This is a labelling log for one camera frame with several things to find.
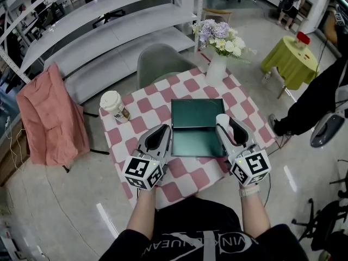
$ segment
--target pink and white checkered tablecloth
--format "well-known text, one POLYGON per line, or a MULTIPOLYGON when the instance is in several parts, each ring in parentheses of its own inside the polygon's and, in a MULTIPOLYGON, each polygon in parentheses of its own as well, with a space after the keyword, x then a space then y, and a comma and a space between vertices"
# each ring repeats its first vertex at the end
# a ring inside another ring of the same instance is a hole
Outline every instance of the pink and white checkered tablecloth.
MULTIPOLYGON (((121 173, 126 156, 132 154, 138 139, 148 129, 163 123, 171 126, 173 99, 222 98, 226 114, 246 123, 254 131, 261 148, 274 142, 271 128, 234 76, 226 70, 223 83, 212 88, 206 84, 205 72, 203 68, 185 71, 123 97, 131 117, 127 123, 116 122, 100 109, 110 155, 132 206, 136 204, 136 188, 130 186, 121 173)), ((206 189, 229 175, 223 163, 225 158, 172 157, 170 153, 171 147, 166 155, 169 169, 162 186, 156 190, 157 209, 206 189)))

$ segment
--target flower vase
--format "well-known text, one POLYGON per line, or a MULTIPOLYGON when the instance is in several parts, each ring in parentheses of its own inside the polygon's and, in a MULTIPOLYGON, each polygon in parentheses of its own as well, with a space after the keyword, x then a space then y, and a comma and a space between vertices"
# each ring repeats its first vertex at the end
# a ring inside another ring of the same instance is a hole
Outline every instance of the flower vase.
POLYGON ((209 86, 217 87, 222 83, 225 77, 226 65, 227 57, 214 53, 206 76, 206 82, 209 86))

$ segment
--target watch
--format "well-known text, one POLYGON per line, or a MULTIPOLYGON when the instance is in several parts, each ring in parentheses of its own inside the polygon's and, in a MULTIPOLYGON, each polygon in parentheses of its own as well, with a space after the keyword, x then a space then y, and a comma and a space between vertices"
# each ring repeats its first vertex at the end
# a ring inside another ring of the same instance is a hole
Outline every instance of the watch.
POLYGON ((239 195, 240 197, 246 197, 252 194, 255 194, 260 191, 259 185, 254 185, 253 187, 246 188, 246 189, 240 189, 239 195))

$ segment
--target pink cloth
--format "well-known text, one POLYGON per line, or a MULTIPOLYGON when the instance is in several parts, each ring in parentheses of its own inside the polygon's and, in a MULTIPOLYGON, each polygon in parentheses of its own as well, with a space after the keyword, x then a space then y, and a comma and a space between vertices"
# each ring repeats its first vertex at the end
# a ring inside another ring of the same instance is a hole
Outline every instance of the pink cloth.
POLYGON ((55 63, 23 87, 17 103, 34 164, 66 165, 89 152, 83 108, 71 100, 55 63))

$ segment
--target coffee cup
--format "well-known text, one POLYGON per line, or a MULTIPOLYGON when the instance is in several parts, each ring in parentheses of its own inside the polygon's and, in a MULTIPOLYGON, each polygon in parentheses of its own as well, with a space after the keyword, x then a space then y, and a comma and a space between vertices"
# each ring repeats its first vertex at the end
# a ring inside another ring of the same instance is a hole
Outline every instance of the coffee cup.
POLYGON ((121 96, 117 91, 105 92, 100 99, 100 107, 121 123, 126 123, 129 120, 129 112, 123 105, 121 96))

